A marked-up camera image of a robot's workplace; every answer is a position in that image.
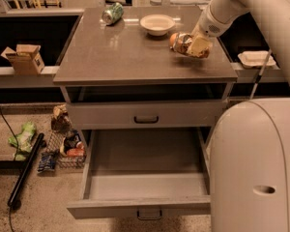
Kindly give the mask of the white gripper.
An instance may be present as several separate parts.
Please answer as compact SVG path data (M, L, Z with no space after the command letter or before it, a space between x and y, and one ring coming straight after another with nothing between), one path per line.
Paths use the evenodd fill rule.
M213 44L208 38L203 36L219 37L230 27L230 25L231 16L225 8L208 5L202 11L191 32L195 37L188 47L187 54L192 57L208 57Z

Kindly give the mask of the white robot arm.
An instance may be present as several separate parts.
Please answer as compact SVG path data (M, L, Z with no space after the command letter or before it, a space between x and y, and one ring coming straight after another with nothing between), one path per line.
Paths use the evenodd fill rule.
M225 31L245 12L290 86L290 0L213 0L193 31ZM209 149L212 232L290 232L290 98L232 106Z

